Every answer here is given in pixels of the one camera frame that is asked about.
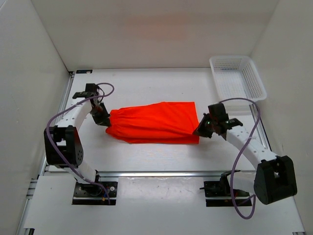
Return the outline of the orange shorts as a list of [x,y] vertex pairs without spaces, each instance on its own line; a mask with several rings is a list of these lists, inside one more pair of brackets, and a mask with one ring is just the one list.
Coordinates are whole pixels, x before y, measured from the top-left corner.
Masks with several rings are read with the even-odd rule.
[[199,144],[194,102],[160,102],[111,110],[106,133],[131,144]]

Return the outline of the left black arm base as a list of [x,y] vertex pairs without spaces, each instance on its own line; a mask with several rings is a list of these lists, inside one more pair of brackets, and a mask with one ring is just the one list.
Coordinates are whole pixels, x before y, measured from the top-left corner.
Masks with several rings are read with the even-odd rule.
[[107,190],[110,198],[109,200],[102,187],[76,182],[73,191],[72,204],[84,206],[115,206],[117,201],[118,182],[112,180],[100,180],[98,183]]

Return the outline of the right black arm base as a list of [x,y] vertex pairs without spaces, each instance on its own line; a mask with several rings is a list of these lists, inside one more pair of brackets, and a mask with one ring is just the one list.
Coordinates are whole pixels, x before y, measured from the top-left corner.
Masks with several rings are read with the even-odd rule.
[[[230,184],[227,177],[231,171],[221,174],[218,181],[204,181],[203,187],[199,190],[204,191],[206,207],[233,207]],[[236,205],[239,207],[252,206],[250,194],[239,189],[233,190]]]

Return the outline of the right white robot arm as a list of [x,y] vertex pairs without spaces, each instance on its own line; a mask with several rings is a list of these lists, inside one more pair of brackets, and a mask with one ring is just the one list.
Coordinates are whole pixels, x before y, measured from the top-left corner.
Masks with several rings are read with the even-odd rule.
[[218,182],[204,187],[210,197],[230,196],[240,190],[254,194],[261,203],[268,205],[297,194],[292,159],[278,156],[253,139],[238,119],[229,118],[222,103],[208,107],[208,113],[203,115],[193,134],[205,138],[211,138],[213,134],[221,136],[255,168],[253,173],[237,169],[222,173]]

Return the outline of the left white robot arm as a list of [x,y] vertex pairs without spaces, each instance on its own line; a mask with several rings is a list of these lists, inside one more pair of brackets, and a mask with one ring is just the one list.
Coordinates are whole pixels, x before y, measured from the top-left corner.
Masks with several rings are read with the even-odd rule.
[[86,191],[97,196],[102,192],[102,183],[97,180],[97,170],[84,160],[84,150],[79,137],[79,129],[90,115],[98,126],[110,127],[110,114],[103,98],[114,92],[114,86],[105,93],[102,83],[87,83],[85,90],[76,92],[71,105],[52,117],[44,130],[45,154],[49,165],[64,169],[74,176],[77,182],[86,184]]

